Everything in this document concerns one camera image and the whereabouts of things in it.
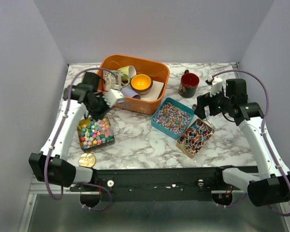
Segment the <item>teal tin swirl lollipops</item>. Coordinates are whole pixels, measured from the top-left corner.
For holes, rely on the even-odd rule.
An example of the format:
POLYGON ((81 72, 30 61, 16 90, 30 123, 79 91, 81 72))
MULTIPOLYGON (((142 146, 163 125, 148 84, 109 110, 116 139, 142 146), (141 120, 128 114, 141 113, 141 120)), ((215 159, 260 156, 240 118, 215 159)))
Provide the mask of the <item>teal tin swirl lollipops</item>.
POLYGON ((193 121, 192 108, 166 98, 151 118, 151 126, 177 140, 193 121))

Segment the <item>gold tin star candies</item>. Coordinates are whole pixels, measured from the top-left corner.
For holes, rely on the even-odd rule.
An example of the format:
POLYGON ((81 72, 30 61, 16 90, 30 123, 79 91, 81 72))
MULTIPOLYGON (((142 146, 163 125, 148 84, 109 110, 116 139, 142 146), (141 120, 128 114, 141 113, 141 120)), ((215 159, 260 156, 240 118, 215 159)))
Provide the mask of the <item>gold tin star candies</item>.
POLYGON ((100 120, 82 119, 77 125, 79 144, 84 152, 90 152, 115 144, 115 136, 108 117, 100 120))

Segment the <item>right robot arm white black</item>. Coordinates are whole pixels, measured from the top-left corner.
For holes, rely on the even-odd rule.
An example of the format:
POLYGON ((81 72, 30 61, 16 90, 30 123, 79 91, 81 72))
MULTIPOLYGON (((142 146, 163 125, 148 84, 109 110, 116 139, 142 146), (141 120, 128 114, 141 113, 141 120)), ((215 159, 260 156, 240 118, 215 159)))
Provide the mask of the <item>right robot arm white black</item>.
POLYGON ((278 154, 264 123, 265 115, 255 102, 248 102, 244 79, 219 77, 207 81, 210 92, 197 97, 195 115, 204 120, 205 107, 209 114, 228 114, 244 134, 258 168, 258 176, 245 173, 233 166, 218 168, 213 185, 224 189, 228 185, 244 191, 255 206, 290 201, 290 170, 278 154))

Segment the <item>gold tin round lollipops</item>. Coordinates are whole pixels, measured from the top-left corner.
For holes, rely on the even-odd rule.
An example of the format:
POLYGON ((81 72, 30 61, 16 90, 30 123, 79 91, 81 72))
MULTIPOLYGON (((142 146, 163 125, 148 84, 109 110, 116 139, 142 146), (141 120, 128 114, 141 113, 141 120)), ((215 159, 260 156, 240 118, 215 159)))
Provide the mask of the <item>gold tin round lollipops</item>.
POLYGON ((190 159, 207 144, 215 130, 206 122, 196 119, 176 141, 176 146, 190 159))

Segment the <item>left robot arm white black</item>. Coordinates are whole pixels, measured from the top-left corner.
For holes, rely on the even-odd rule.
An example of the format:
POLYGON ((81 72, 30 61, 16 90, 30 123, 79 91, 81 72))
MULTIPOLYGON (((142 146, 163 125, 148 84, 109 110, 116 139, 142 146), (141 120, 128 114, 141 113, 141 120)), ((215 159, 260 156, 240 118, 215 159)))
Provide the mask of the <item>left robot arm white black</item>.
POLYGON ((102 78, 95 73, 97 68, 89 68, 79 72, 76 78, 89 74, 89 78, 77 85, 71 83, 64 89, 63 110, 59 113, 49 138, 38 153, 31 153, 30 167, 38 181, 70 187, 81 183, 87 191, 97 187, 94 170, 70 164, 68 152, 73 140, 77 124, 85 113, 93 119, 103 119, 105 114, 115 105, 120 92, 110 90, 99 93, 98 86, 102 78))

